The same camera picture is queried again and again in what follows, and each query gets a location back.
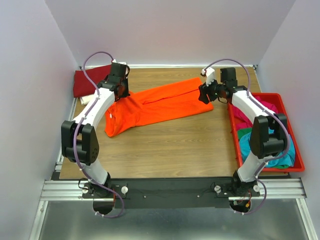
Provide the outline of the orange t-shirt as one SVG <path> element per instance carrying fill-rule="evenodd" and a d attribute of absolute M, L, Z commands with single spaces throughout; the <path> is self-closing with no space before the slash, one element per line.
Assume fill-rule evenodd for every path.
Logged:
<path fill-rule="evenodd" d="M 105 112 L 104 131 L 108 137 L 159 122 L 212 111 L 214 106 L 198 100 L 202 81 L 192 78 L 144 91 L 130 93 L 113 103 Z"/>

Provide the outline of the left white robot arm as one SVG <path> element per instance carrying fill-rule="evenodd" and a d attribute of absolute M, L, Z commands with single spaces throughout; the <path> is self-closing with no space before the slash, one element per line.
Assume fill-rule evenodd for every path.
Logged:
<path fill-rule="evenodd" d="M 98 160 L 100 146 L 96 128 L 113 103 L 130 95 L 129 72 L 130 67 L 126 62 L 112 61 L 110 73 L 93 85 L 93 99 L 73 120 L 65 120 L 61 125 L 62 155 L 79 167 L 94 186 L 93 191 L 101 198 L 117 193 L 109 184 L 110 174 Z"/>

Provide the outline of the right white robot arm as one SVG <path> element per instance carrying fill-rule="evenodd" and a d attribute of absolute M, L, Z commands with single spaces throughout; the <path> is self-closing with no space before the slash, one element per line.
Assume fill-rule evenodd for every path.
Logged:
<path fill-rule="evenodd" d="M 260 103 L 248 87 L 238 85 L 233 67 L 220 70 L 220 83 L 215 79 L 215 70 L 212 67 L 202 69 L 200 74 L 206 78 L 205 83 L 198 88 L 198 99 L 201 102 L 209 104 L 221 98 L 226 99 L 252 123 L 250 152 L 242 166 L 234 172 L 229 186 L 234 195 L 244 195 L 256 185 L 257 177 L 265 166 L 289 150 L 287 117 Z"/>

